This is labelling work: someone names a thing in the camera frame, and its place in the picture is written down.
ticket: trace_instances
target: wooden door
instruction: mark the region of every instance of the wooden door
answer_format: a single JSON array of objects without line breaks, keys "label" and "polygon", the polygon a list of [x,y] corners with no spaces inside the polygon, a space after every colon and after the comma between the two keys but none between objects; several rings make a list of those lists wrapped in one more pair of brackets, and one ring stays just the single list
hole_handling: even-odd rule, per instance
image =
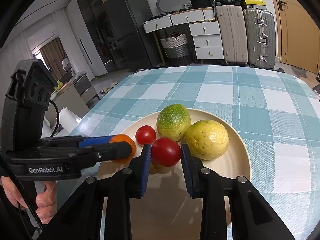
[{"label": "wooden door", "polygon": [[297,0],[273,0],[278,25],[278,56],[281,63],[317,73],[319,28]]}]

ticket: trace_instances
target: white drawer cabinet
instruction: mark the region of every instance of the white drawer cabinet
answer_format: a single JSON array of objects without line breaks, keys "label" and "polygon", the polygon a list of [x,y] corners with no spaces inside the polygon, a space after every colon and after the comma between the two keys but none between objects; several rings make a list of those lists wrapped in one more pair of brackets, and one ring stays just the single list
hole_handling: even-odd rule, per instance
[{"label": "white drawer cabinet", "polygon": [[206,21],[215,19],[214,18],[214,11],[212,9],[203,10],[203,14],[204,14],[204,19]]},{"label": "white drawer cabinet", "polygon": [[167,27],[170,27],[170,26],[172,26],[172,22],[171,22],[170,16],[164,16],[162,18],[149,21],[149,22],[147,22],[147,23],[145,23],[143,25],[144,30],[146,31],[146,33],[153,32],[153,31],[156,31],[156,30],[160,30],[160,29],[163,29],[163,28],[167,28]]},{"label": "white drawer cabinet", "polygon": [[171,15],[173,25],[204,21],[202,10],[186,11]]},{"label": "white drawer cabinet", "polygon": [[214,35],[220,34],[219,22],[204,22],[204,23],[193,23],[189,24],[191,35]]},{"label": "white drawer cabinet", "polygon": [[201,47],[222,47],[222,40],[219,34],[194,36],[193,41],[196,48]]},{"label": "white drawer cabinet", "polygon": [[223,59],[222,47],[196,48],[198,59]]}]

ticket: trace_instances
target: brown curtain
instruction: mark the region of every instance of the brown curtain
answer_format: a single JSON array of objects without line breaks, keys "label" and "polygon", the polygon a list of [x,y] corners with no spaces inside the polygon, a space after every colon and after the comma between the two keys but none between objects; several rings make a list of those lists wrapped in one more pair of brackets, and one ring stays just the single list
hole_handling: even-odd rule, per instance
[{"label": "brown curtain", "polygon": [[40,53],[47,67],[51,67],[51,73],[55,80],[59,80],[66,72],[63,69],[62,60],[67,57],[59,37],[44,45],[40,49]]}]

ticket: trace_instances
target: cherry tomato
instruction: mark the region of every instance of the cherry tomato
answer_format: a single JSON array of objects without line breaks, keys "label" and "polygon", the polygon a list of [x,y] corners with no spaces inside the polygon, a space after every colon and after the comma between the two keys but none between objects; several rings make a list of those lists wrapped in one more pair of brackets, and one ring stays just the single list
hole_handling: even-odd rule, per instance
[{"label": "cherry tomato", "polygon": [[181,149],[177,142],[169,138],[156,140],[151,148],[152,158],[165,167],[176,165],[181,158]]},{"label": "cherry tomato", "polygon": [[157,134],[155,130],[149,125],[140,127],[136,132],[137,143],[141,146],[144,146],[146,143],[153,144],[156,138]]}]

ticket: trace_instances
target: ceiling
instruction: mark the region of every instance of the ceiling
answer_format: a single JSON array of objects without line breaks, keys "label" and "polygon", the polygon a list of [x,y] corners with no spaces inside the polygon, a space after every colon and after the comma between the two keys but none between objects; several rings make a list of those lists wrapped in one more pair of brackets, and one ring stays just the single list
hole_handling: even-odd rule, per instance
[{"label": "ceiling", "polygon": [[35,0],[21,16],[9,34],[4,46],[6,46],[6,44],[15,38],[21,31],[25,30],[46,15],[66,7],[70,2],[71,0]]}]

